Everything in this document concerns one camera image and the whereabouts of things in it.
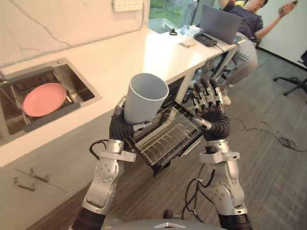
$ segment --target plastic cup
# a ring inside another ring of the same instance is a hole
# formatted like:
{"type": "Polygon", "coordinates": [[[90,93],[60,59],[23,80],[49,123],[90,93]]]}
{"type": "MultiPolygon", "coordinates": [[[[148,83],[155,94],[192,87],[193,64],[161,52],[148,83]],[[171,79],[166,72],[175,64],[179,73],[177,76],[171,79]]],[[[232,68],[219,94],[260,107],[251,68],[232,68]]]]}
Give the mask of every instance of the plastic cup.
{"type": "Polygon", "coordinates": [[[128,124],[151,121],[168,96],[167,84],[159,77],[140,73],[129,83],[124,117],[128,124]]]}

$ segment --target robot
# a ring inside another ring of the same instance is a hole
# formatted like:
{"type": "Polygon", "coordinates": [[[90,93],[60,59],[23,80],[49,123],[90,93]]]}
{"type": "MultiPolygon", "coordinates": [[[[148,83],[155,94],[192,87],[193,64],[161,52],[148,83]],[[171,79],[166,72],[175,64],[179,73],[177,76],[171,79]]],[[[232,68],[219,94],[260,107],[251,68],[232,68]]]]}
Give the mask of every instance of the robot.
{"type": "MultiPolygon", "coordinates": [[[[214,168],[210,183],[212,202],[224,229],[251,230],[251,222],[244,204],[244,192],[239,183],[238,152],[229,150],[226,138],[230,134],[230,121],[225,115],[221,90],[215,81],[201,80],[204,91],[195,83],[196,92],[191,93],[196,116],[191,120],[207,140],[206,150],[200,153],[200,160],[214,168]]],[[[69,230],[100,230],[112,201],[116,186],[123,174],[123,161],[134,162],[136,154],[124,150],[125,138],[145,129],[150,123],[129,125],[125,123],[123,108],[125,97],[117,104],[109,127],[109,140],[104,151],[99,152],[99,161],[75,222],[69,230]]],[[[151,230],[176,228],[187,230],[217,230],[205,223],[181,219],[152,219],[123,223],[114,230],[151,230]]]]}

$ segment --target white countertop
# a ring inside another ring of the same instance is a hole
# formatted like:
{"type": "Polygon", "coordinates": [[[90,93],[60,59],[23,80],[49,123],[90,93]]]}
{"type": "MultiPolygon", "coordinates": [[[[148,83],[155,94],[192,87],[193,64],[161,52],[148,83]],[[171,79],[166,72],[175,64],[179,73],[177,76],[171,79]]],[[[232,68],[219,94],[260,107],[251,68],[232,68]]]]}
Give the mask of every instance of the white countertop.
{"type": "MultiPolygon", "coordinates": [[[[198,31],[194,26],[190,33],[198,31]]],[[[110,111],[128,90],[138,73],[154,74],[167,83],[202,66],[222,53],[217,47],[200,43],[184,48],[178,43],[188,35],[157,34],[143,28],[130,34],[44,55],[2,69],[10,74],[25,68],[66,57],[102,96],[86,107],[44,125],[0,147],[0,167],[110,111]]],[[[219,41],[224,51],[236,47],[219,41]]]]}

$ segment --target wall outlet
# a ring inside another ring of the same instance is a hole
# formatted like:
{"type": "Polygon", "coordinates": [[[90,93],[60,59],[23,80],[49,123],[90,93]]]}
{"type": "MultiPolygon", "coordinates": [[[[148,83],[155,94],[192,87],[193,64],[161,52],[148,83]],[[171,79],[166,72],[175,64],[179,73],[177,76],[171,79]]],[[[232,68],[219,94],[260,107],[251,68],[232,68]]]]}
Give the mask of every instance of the wall outlet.
{"type": "Polygon", "coordinates": [[[143,0],[113,0],[115,12],[138,11],[142,9],[143,0]]]}

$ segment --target sink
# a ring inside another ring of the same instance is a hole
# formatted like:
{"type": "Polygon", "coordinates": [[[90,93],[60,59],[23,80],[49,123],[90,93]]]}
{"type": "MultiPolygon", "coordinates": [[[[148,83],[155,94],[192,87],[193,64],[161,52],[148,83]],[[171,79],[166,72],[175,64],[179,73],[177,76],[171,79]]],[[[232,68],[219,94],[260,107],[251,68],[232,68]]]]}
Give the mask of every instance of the sink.
{"type": "Polygon", "coordinates": [[[66,58],[24,69],[6,78],[8,82],[0,85],[0,145],[101,99],[66,58]],[[67,97],[62,107],[44,117],[26,115],[22,104],[27,94],[50,82],[60,83],[66,89],[67,97]]]}

